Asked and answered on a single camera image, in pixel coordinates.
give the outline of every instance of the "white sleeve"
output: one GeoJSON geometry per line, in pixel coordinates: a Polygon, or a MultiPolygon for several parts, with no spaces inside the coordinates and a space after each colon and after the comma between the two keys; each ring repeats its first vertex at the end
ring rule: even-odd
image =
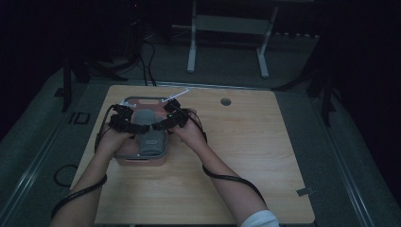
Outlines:
{"type": "Polygon", "coordinates": [[[279,227],[277,217],[270,210],[263,210],[249,216],[241,227],[279,227]]]}

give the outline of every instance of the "table top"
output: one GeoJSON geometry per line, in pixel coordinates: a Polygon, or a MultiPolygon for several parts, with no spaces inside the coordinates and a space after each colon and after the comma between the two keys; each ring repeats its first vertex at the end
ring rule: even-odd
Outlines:
{"type": "MultiPolygon", "coordinates": [[[[311,223],[314,213],[286,126],[273,92],[189,88],[177,98],[182,108],[197,110],[216,154],[238,175],[252,182],[281,223],[311,223]],[[231,105],[220,103],[229,98],[231,105]]],[[[94,155],[96,134],[107,109],[128,96],[160,97],[184,87],[115,85],[109,89],[83,153],[73,185],[94,155]]],[[[113,159],[103,186],[96,223],[234,224],[201,162],[180,139],[169,136],[162,166],[121,166],[113,159]]]]}

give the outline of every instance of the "cable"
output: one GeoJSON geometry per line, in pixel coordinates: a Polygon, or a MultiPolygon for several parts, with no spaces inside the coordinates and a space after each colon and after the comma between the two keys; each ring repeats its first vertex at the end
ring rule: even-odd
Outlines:
{"type": "Polygon", "coordinates": [[[98,183],[96,183],[96,184],[94,184],[94,185],[92,185],[92,186],[89,186],[89,187],[87,187],[87,188],[84,188],[84,189],[82,189],[82,190],[80,190],[80,191],[78,191],[78,192],[76,192],[76,193],[73,193],[73,194],[71,194],[71,195],[65,197],[65,198],[62,199],[61,201],[59,201],[59,203],[56,204],[56,206],[53,208],[53,211],[51,212],[51,219],[53,219],[53,217],[57,214],[57,212],[58,212],[67,202],[72,201],[72,200],[74,200],[74,199],[76,199],[76,198],[78,198],[78,197],[81,197],[81,196],[83,196],[83,195],[85,195],[85,194],[88,194],[89,192],[94,191],[95,189],[99,188],[100,186],[102,186],[102,185],[103,185],[104,183],[106,183],[106,182],[107,182],[107,175],[104,175],[103,179],[102,179],[100,182],[98,182],[98,183]]]}
{"type": "Polygon", "coordinates": [[[96,140],[95,140],[95,151],[96,151],[96,149],[97,149],[97,145],[98,145],[99,142],[100,142],[100,139],[101,139],[101,138],[103,137],[103,135],[104,135],[107,131],[109,131],[109,129],[110,129],[110,128],[108,128],[106,131],[103,132],[104,123],[106,122],[107,116],[109,115],[109,112],[110,112],[110,110],[111,110],[113,107],[114,107],[114,105],[110,106],[109,109],[107,109],[106,114],[105,114],[104,117],[103,117],[103,121],[101,122],[101,126],[100,126],[99,133],[97,134],[96,140]]]}
{"type": "MultiPolygon", "coordinates": [[[[199,119],[198,115],[197,115],[194,111],[192,111],[192,110],[190,110],[190,109],[180,109],[180,108],[177,108],[177,107],[175,107],[175,106],[173,106],[173,107],[174,107],[177,111],[179,111],[179,112],[181,112],[181,113],[184,113],[186,116],[188,116],[188,118],[189,118],[190,120],[192,120],[192,121],[195,123],[195,125],[198,127],[198,129],[200,130],[200,132],[201,132],[202,135],[203,135],[203,138],[205,139],[205,141],[206,141],[206,143],[207,143],[206,133],[205,133],[204,130],[203,130],[203,126],[202,126],[202,124],[201,124],[201,120],[199,119]],[[191,117],[191,115],[190,115],[189,113],[194,114],[194,115],[196,116],[196,118],[197,118],[198,121],[195,120],[193,117],[191,117]]],[[[211,177],[211,178],[246,184],[246,185],[249,186],[249,187],[259,196],[259,198],[266,204],[265,199],[263,198],[262,194],[261,194],[260,191],[257,189],[257,187],[256,187],[255,185],[253,185],[253,183],[251,183],[251,182],[249,182],[249,181],[247,181],[247,180],[245,180],[245,179],[243,179],[243,178],[236,177],[236,176],[218,175],[218,174],[212,173],[212,172],[209,171],[204,165],[202,165],[202,169],[203,169],[203,172],[204,172],[207,176],[209,176],[209,177],[211,177]]]]}
{"type": "Polygon", "coordinates": [[[148,81],[147,81],[147,69],[148,69],[148,74],[149,74],[150,81],[151,81],[152,85],[153,85],[154,87],[156,87],[156,86],[157,86],[156,80],[154,79],[153,75],[151,74],[151,70],[150,70],[150,66],[151,66],[151,63],[152,63],[152,61],[153,61],[153,57],[154,57],[154,54],[155,54],[155,52],[156,52],[156,48],[154,47],[153,44],[151,44],[151,43],[149,43],[149,42],[147,42],[147,41],[143,41],[143,42],[144,42],[144,44],[150,45],[150,46],[152,47],[152,50],[153,50],[153,51],[152,51],[152,54],[151,54],[151,56],[150,56],[148,65],[145,64],[145,60],[144,60],[143,56],[142,56],[142,55],[139,56],[140,61],[141,61],[142,66],[143,66],[144,82],[145,82],[145,85],[148,86],[148,81]]]}
{"type": "Polygon", "coordinates": [[[209,171],[205,166],[202,166],[203,168],[203,172],[211,177],[211,178],[215,178],[215,179],[220,179],[220,180],[226,180],[226,181],[232,181],[232,182],[238,182],[238,183],[244,183],[247,186],[249,186],[251,189],[253,189],[253,191],[259,196],[259,198],[266,204],[265,199],[263,199],[262,194],[259,192],[259,190],[257,189],[257,187],[255,185],[253,185],[253,183],[240,178],[240,177],[235,177],[235,176],[229,176],[229,175],[218,175],[215,173],[212,173],[211,171],[209,171]]]}
{"type": "Polygon", "coordinates": [[[63,169],[65,169],[67,167],[74,167],[75,169],[78,169],[78,167],[76,165],[71,165],[71,164],[60,167],[53,175],[53,181],[59,186],[62,186],[62,187],[70,187],[71,186],[71,184],[60,183],[60,181],[57,177],[59,175],[60,171],[62,171],[63,169]]]}

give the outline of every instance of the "white table leg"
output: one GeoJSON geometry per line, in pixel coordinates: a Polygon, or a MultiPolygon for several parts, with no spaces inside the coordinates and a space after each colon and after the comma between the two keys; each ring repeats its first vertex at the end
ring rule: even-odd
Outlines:
{"type": "Polygon", "coordinates": [[[268,41],[271,35],[271,31],[273,29],[274,20],[277,15],[278,7],[275,7],[273,13],[270,17],[269,24],[266,28],[265,39],[260,47],[256,48],[257,59],[259,61],[260,75],[263,79],[267,79],[269,77],[268,66],[266,65],[265,59],[265,51],[268,45],[268,41]]]}
{"type": "Polygon", "coordinates": [[[191,26],[191,46],[189,47],[188,66],[186,72],[193,73],[195,71],[195,59],[197,57],[197,1],[192,1],[192,26],[191,26]]]}

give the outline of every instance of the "hand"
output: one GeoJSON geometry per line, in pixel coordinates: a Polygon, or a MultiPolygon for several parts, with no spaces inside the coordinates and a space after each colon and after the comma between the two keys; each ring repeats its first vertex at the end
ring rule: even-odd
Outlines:
{"type": "MultiPolygon", "coordinates": [[[[190,112],[189,115],[196,120],[196,111],[191,111],[193,111],[193,113],[190,112]]],[[[181,138],[181,140],[194,151],[208,146],[205,139],[203,138],[201,130],[191,119],[188,119],[183,128],[176,126],[171,129],[171,131],[177,134],[181,138]]]]}
{"type": "Polygon", "coordinates": [[[126,132],[118,132],[110,127],[105,126],[105,132],[100,138],[96,153],[106,154],[113,158],[113,155],[123,145],[124,141],[133,136],[126,132]]]}

